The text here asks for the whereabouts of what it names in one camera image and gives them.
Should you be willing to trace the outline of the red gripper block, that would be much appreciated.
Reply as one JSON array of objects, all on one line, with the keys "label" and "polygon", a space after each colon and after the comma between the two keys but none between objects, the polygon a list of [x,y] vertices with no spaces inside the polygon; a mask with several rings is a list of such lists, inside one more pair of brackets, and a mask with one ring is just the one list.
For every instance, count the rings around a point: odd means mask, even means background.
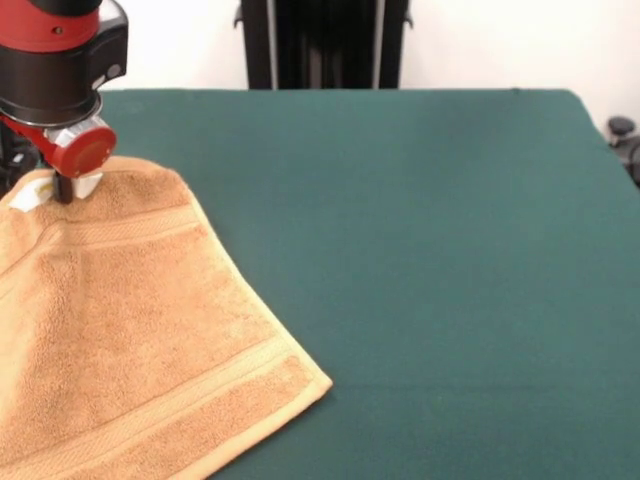
[{"label": "red gripper block", "polygon": [[54,199],[60,204],[73,201],[73,183],[100,168],[109,158],[117,142],[115,132],[99,116],[94,115],[62,128],[41,128],[17,122],[2,115],[9,129],[29,140],[56,172],[53,176]]}]

